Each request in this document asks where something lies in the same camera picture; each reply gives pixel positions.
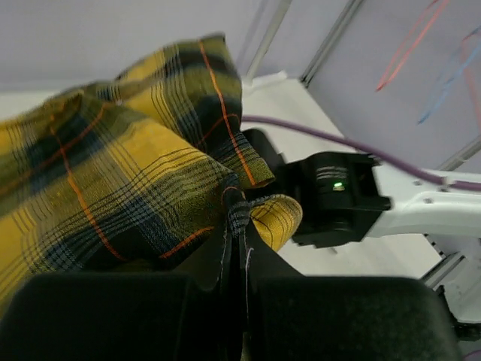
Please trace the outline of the pink wire hanger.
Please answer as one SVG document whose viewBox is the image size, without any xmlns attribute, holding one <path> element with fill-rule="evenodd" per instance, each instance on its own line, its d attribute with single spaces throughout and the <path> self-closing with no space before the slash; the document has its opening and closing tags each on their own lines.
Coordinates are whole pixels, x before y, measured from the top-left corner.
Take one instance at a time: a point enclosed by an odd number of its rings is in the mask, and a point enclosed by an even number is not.
<svg viewBox="0 0 481 361">
<path fill-rule="evenodd" d="M 471 46 L 472 39 L 477 38 L 476 35 L 468 35 L 461 42 L 461 62 L 462 62 L 462 74 L 464 75 L 464 82 L 467 85 L 470 102 L 473 106 L 473 112 L 476 117 L 476 123 L 480 128 L 480 104 L 478 102 L 478 93 L 476 91 L 475 77 L 471 71 L 467 61 L 473 60 L 476 56 L 474 54 L 475 45 Z"/>
<path fill-rule="evenodd" d="M 450 0 L 433 0 L 421 12 L 380 77 L 376 87 L 377 92 L 387 87 L 397 77 L 411 53 L 419 46 L 428 30 L 434 25 L 449 3 Z"/>
</svg>

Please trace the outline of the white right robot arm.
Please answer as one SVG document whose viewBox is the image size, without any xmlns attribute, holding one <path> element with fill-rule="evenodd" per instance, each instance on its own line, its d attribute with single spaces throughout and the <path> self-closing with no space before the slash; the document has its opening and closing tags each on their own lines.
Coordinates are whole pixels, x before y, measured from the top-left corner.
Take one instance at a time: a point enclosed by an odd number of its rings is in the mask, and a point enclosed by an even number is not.
<svg viewBox="0 0 481 361">
<path fill-rule="evenodd" d="M 311 250 L 365 237 L 480 234 L 480 188 L 412 177 L 372 152 L 324 151 L 286 162 L 266 134 L 245 131 L 275 179 L 247 190 L 244 255 L 252 360 L 460 360 L 445 286 L 410 278 L 309 276 L 279 255 L 288 239 Z"/>
</svg>

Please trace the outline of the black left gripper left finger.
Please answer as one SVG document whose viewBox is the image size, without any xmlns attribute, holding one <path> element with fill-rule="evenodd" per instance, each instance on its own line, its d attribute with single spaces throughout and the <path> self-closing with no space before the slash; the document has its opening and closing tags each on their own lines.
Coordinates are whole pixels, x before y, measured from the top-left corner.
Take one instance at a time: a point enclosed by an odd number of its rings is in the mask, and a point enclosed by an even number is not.
<svg viewBox="0 0 481 361">
<path fill-rule="evenodd" d="M 169 272 L 33 277 L 1 321 L 3 360 L 239 360 L 241 282 L 229 220 Z"/>
</svg>

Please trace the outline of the yellow plaid shirt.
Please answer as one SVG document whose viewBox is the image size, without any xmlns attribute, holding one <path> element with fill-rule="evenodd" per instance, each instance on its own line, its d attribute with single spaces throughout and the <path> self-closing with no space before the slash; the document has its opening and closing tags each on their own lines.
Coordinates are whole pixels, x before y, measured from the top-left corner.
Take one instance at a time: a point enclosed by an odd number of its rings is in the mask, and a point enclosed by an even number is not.
<svg viewBox="0 0 481 361">
<path fill-rule="evenodd" d="M 253 223 L 279 250 L 293 198 L 241 132 L 242 86 L 222 33 L 169 44 L 116 78 L 1 124 L 1 307 L 33 275 L 171 270 L 214 229 Z"/>
</svg>

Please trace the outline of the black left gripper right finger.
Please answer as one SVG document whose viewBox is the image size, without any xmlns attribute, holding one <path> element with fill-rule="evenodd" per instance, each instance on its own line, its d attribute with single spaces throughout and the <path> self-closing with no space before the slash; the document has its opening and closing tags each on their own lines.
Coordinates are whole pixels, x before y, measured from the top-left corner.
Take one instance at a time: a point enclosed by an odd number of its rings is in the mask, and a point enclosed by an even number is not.
<svg viewBox="0 0 481 361">
<path fill-rule="evenodd" d="M 460 360 L 436 293 L 412 278 L 306 276 L 248 226 L 240 245 L 253 360 Z"/>
</svg>

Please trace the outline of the blue wire hanger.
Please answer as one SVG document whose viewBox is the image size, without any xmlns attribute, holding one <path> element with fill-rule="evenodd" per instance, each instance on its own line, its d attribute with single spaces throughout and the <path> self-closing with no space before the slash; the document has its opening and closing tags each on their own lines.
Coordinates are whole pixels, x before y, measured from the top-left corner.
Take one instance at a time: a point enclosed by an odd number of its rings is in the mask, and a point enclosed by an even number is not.
<svg viewBox="0 0 481 361">
<path fill-rule="evenodd" d="M 468 35 L 477 36 L 477 38 L 472 39 L 472 43 L 470 44 L 471 46 L 476 46 L 474 51 L 474 54 L 476 56 L 473 60 L 469 59 L 467 61 L 469 67 L 471 67 L 472 64 L 480 62 L 480 26 L 477 26 L 475 29 L 470 31 L 465 37 L 467 37 Z M 419 120 L 417 121 L 418 124 L 424 123 L 430 116 L 432 116 L 436 111 L 438 111 L 441 108 L 441 105 L 445 102 L 450 91 L 453 89 L 454 84 L 461 78 L 464 80 L 464 75 L 462 74 L 463 67 L 461 64 L 462 62 L 460 44 L 458 48 L 452 53 L 448 62 L 444 65 L 443 69 L 437 76 L 434 88 L 431 91 L 431 94 L 425 104 L 425 109 L 422 112 Z M 478 91 L 477 93 L 478 102 L 480 104 L 480 94 Z"/>
</svg>

